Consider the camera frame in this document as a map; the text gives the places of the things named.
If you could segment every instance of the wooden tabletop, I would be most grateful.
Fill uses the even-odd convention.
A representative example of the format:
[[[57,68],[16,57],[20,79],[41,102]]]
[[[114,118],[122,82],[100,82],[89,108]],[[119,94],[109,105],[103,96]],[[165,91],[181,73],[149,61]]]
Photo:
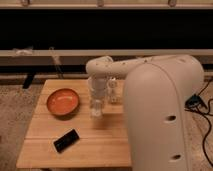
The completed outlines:
[[[121,95],[122,81],[118,82]],[[57,89],[71,88],[79,94],[80,106],[73,117],[56,118],[46,107],[48,96]],[[17,168],[83,168],[131,166],[121,101],[105,103],[104,115],[90,115],[86,80],[47,80],[32,117]],[[57,153],[53,142],[75,129],[80,140]]]

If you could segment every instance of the black wall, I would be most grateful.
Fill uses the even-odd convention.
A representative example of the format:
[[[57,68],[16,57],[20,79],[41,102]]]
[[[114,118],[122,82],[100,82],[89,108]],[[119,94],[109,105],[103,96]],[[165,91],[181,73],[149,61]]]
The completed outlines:
[[[0,10],[0,50],[213,48],[213,10]]]

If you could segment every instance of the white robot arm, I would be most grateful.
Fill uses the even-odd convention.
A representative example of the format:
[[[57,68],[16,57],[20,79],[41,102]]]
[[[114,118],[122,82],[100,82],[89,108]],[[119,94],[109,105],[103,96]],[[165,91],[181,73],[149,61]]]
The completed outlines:
[[[133,171],[191,171],[184,104],[204,79],[203,68],[194,57],[113,62],[106,56],[89,61],[86,70],[91,76],[93,116],[101,115],[109,77],[126,77],[123,107]]]

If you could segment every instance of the cable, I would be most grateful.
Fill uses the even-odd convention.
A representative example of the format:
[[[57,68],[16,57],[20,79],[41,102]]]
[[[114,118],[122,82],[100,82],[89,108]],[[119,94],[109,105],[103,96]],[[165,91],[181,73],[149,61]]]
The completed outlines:
[[[205,118],[206,121],[208,122],[208,125],[209,125],[208,131],[206,132],[206,134],[203,137],[202,149],[203,149],[203,152],[204,152],[204,155],[205,155],[206,159],[208,160],[209,164],[213,168],[213,162],[210,160],[210,158],[209,158],[209,156],[207,154],[207,151],[206,151],[206,146],[205,146],[206,145],[206,140],[207,140],[207,138],[208,138],[208,136],[209,136],[209,134],[210,134],[210,132],[212,130],[212,124],[211,124],[211,121],[209,120],[209,118],[206,115],[200,114],[200,116],[202,116],[203,118]]]
[[[210,85],[210,83],[212,81],[213,81],[213,77],[211,77],[211,79],[208,81],[208,83],[205,85],[205,87],[197,94],[197,96],[200,96],[202,94],[202,92],[204,90],[206,90],[206,88]],[[206,157],[207,161],[209,162],[209,164],[213,168],[213,162],[210,160],[210,158],[208,156],[208,153],[206,151],[206,140],[207,140],[210,132],[212,131],[212,123],[209,120],[209,118],[207,117],[207,116],[213,116],[213,114],[210,113],[211,112],[211,102],[212,101],[213,101],[213,98],[211,98],[211,99],[208,100],[207,112],[203,112],[203,111],[201,111],[198,108],[198,106],[200,105],[200,103],[198,103],[197,105],[193,106],[193,108],[191,108],[189,106],[189,104],[187,105],[187,103],[186,103],[186,109],[185,109],[185,111],[196,113],[196,114],[202,116],[203,118],[205,118],[206,121],[208,122],[208,127],[209,128],[208,128],[207,132],[205,133],[205,135],[203,137],[203,140],[202,140],[202,150],[203,150],[204,156]]]
[[[207,132],[205,133],[204,137],[203,137],[203,140],[202,140],[202,150],[203,150],[203,153],[204,153],[204,156],[206,157],[207,161],[209,162],[209,164],[211,165],[211,167],[213,168],[213,162],[210,160],[209,156],[208,156],[208,153],[206,151],[206,140],[210,134],[210,132],[212,131],[212,124],[211,124],[211,121],[209,120],[209,118],[206,116],[206,115],[209,115],[208,113],[202,113],[198,107],[196,107],[197,110],[195,109],[191,109],[191,108],[188,108],[188,109],[185,109],[185,111],[189,111],[189,112],[193,112],[193,113],[196,113],[200,116],[202,116],[203,118],[206,119],[206,121],[208,122],[208,130]]]
[[[208,100],[207,112],[201,111],[201,110],[198,108],[198,106],[196,106],[197,111],[200,112],[200,113],[202,113],[202,114],[204,114],[204,115],[213,116],[213,114],[210,113],[210,112],[211,112],[211,102],[212,102],[212,101],[213,101],[213,98]]]
[[[198,96],[201,95],[201,93],[209,86],[209,84],[213,81],[213,77],[208,81],[208,83],[205,85],[205,87],[197,94]]]

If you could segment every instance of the orange bowl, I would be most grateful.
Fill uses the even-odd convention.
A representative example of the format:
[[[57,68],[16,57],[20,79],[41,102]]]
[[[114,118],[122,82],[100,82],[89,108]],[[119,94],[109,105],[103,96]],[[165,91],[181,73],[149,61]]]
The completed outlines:
[[[48,110],[57,116],[72,113],[78,105],[78,94],[74,90],[68,88],[56,90],[47,99]]]

